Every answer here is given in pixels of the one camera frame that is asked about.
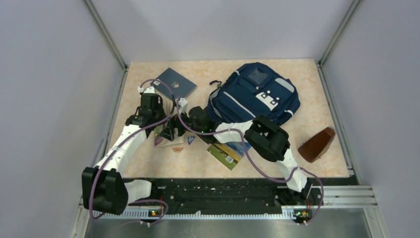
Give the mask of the purple treehouse children's book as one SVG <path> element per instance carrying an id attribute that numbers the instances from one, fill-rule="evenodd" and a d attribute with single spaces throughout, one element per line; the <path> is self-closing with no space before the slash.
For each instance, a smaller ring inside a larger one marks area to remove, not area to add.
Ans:
<path id="1" fill-rule="evenodd" d="M 154 146 L 157 148 L 180 145 L 185 142 L 185 135 L 178 136 L 178 129 L 169 132 L 166 125 L 161 124 L 154 129 Z"/>

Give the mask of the navy blue student backpack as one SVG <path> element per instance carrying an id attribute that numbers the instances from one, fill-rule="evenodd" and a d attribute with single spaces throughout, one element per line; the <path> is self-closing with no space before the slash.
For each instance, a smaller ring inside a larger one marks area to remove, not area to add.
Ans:
<path id="1" fill-rule="evenodd" d="M 209 95 L 207 111 L 216 122 L 237 123 L 266 116 L 282 125 L 300 105 L 298 91 L 290 79 L 254 62 L 235 70 Z"/>

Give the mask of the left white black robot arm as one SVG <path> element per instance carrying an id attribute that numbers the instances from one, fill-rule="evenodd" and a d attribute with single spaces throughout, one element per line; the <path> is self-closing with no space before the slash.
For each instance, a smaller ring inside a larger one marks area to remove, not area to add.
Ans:
<path id="1" fill-rule="evenodd" d="M 159 192 L 150 181 L 124 182 L 122 175 L 140 145 L 166 120 L 162 97 L 156 93 L 142 93 L 140 106 L 126 120 L 115 144 L 94 167 L 86 167 L 82 172 L 85 209 L 90 213 L 120 215 L 127 205 L 139 199 L 147 205 L 158 201 Z"/>

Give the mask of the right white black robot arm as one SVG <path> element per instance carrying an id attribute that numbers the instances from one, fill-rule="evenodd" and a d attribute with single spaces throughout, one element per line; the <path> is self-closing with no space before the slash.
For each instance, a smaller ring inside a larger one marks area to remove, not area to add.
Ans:
<path id="1" fill-rule="evenodd" d="M 172 141 L 188 129 L 195 131 L 206 143 L 238 142 L 241 145 L 250 145 L 262 158 L 273 162 L 282 172 L 294 203 L 304 204 L 310 199 L 313 185 L 298 168 L 290 148 L 288 133 L 266 116 L 257 116 L 245 122 L 216 122 L 210 118 L 206 108 L 197 106 L 187 114 L 173 115 L 159 136 Z"/>

